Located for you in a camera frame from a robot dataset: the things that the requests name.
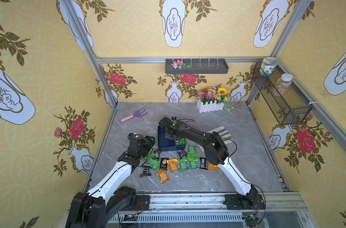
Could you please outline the black checkered cookie packet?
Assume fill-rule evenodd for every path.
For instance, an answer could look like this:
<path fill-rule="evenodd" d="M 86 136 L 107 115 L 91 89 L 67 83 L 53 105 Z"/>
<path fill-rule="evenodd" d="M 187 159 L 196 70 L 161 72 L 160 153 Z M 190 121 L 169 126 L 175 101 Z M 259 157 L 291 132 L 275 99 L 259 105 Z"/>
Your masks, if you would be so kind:
<path fill-rule="evenodd" d="M 140 178 L 152 176 L 152 174 L 150 173 L 150 170 L 152 169 L 151 166 L 141 166 L 141 168 L 143 172 L 140 174 Z"/>

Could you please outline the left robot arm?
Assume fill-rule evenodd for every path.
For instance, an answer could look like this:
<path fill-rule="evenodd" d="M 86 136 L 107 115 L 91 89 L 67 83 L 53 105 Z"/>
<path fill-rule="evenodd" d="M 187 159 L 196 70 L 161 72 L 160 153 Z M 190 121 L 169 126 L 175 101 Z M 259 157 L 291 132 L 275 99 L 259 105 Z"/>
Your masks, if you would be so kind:
<path fill-rule="evenodd" d="M 87 192 L 79 192 L 72 200 L 65 227 L 105 228 L 113 216 L 136 205 L 136 190 L 120 186 L 147 157 L 156 140 L 153 136 L 130 133 L 129 146 L 112 170 Z"/>

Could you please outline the green cookie packet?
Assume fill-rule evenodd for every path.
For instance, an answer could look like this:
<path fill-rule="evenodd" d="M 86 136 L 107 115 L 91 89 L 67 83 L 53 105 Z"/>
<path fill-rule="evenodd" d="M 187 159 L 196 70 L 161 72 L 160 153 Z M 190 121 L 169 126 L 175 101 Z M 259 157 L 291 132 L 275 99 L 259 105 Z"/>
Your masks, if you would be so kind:
<path fill-rule="evenodd" d="M 153 170 L 159 170 L 160 169 L 160 161 L 155 159 L 149 159 L 147 164 L 151 165 Z"/>
<path fill-rule="evenodd" d="M 147 160 L 149 159 L 154 159 L 155 158 L 155 152 L 154 150 L 152 149 L 149 153 L 148 153 L 148 156 L 147 156 Z"/>
<path fill-rule="evenodd" d="M 198 158 L 189 157 L 188 162 L 190 163 L 189 169 L 197 169 L 198 168 L 198 162 L 199 162 Z"/>
<path fill-rule="evenodd" d="M 196 162 L 199 160 L 198 153 L 196 152 L 196 146 L 188 145 L 187 160 Z"/>
<path fill-rule="evenodd" d="M 180 168 L 179 168 L 180 172 L 184 172 L 184 171 L 188 170 L 188 166 L 187 166 L 188 159 L 187 158 L 178 159 L 177 162 L 180 165 Z"/>

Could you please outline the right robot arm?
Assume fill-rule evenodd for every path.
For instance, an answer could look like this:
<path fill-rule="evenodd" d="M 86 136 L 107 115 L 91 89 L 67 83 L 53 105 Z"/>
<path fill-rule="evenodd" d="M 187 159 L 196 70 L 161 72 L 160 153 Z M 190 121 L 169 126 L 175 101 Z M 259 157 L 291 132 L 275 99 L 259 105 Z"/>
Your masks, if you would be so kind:
<path fill-rule="evenodd" d="M 231 159 L 227 145 L 218 132 L 203 132 L 182 120 L 170 120 L 167 117 L 159 121 L 159 126 L 165 131 L 165 138 L 178 141 L 181 138 L 188 139 L 204 150 L 206 159 L 212 165 L 227 176 L 233 184 L 236 194 L 225 195 L 224 205 L 229 210 L 265 210 L 266 200 L 263 191 L 257 185 L 251 184 L 240 173 Z"/>

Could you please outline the small checkered black packet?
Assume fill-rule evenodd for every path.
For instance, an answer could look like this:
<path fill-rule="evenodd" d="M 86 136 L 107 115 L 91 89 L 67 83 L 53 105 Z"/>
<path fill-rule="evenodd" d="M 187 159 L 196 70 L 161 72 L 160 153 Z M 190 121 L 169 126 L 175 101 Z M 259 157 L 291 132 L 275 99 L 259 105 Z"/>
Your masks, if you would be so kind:
<path fill-rule="evenodd" d="M 154 151 L 154 159 L 159 161 L 161 153 L 162 153 L 161 151 Z"/>

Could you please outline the orange cookie packet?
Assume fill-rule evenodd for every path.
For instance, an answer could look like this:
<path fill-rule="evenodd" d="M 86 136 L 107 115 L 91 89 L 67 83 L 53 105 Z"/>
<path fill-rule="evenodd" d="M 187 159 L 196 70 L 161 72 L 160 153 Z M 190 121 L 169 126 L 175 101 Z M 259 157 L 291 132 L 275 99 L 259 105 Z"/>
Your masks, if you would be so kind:
<path fill-rule="evenodd" d="M 167 161 L 167 164 L 170 167 L 171 173 L 174 173 L 175 171 L 179 171 L 177 159 L 170 159 Z"/>
<path fill-rule="evenodd" d="M 215 165 L 212 165 L 212 164 L 209 164 L 208 165 L 208 170 L 212 170 L 212 171 L 219 171 L 220 168 L 218 166 L 215 166 Z"/>
<path fill-rule="evenodd" d="M 167 176 L 167 171 L 166 170 L 159 171 L 156 174 L 156 176 L 160 178 L 160 183 L 161 184 L 164 184 L 165 182 L 170 180 L 169 177 Z"/>

